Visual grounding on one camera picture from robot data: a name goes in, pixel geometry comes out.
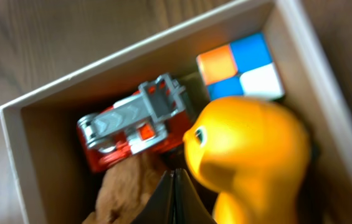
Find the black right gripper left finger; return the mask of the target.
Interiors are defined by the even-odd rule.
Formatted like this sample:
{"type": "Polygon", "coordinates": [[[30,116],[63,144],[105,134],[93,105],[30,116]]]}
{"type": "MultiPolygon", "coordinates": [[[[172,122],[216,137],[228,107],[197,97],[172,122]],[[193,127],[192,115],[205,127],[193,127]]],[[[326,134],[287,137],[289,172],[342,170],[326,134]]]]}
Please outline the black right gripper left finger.
{"type": "Polygon", "coordinates": [[[165,171],[145,208],[131,224],[171,224],[174,218],[174,172],[165,171]]]}

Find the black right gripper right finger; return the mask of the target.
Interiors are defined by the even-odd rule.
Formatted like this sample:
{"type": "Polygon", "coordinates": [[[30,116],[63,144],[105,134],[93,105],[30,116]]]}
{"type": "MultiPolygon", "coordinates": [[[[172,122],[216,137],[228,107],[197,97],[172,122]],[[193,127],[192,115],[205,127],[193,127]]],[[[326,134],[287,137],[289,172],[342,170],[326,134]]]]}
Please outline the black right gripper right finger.
{"type": "Polygon", "coordinates": [[[177,224],[216,224],[184,169],[174,172],[174,202],[177,224]]]}

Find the brown plush toy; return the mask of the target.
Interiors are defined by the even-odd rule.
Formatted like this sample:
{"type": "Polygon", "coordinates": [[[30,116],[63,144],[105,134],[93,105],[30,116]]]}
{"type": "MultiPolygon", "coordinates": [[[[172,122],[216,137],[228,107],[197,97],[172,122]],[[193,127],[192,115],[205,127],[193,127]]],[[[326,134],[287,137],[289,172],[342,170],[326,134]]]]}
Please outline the brown plush toy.
{"type": "Polygon", "coordinates": [[[144,209],[166,170],[160,156],[150,152],[117,163],[106,171],[95,210],[82,223],[131,223],[144,209]]]}

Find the orange squishy figure toy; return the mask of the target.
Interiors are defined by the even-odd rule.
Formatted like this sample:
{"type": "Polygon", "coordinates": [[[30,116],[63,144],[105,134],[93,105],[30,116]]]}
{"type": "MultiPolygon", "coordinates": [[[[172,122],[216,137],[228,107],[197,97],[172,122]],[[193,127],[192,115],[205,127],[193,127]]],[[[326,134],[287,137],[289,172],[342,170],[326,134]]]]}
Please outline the orange squishy figure toy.
{"type": "Polygon", "coordinates": [[[228,96],[210,102],[185,132],[194,178],[217,193],[218,223],[296,223],[310,162],[304,125],[274,102],[228,96]]]}

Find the red toy car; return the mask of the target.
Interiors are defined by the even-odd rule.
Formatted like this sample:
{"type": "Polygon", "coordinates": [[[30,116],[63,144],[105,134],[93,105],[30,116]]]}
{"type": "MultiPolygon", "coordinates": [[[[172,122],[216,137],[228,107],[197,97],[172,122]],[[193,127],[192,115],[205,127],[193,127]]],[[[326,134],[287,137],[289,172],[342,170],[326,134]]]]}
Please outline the red toy car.
{"type": "Polygon", "coordinates": [[[183,143],[192,126],[185,86],[170,74],[138,85],[132,95],[77,121],[92,172],[103,172],[144,151],[164,153],[183,143]]]}

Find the colourful puzzle cube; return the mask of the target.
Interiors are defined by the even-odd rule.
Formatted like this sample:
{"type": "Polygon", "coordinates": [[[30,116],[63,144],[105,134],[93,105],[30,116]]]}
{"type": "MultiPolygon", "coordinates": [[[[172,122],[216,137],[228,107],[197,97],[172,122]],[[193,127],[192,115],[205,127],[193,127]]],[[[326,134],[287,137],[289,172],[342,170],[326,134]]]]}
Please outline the colourful puzzle cube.
{"type": "Polygon", "coordinates": [[[226,96],[277,100],[285,96],[261,32],[201,53],[196,62],[210,100],[226,96]]]}

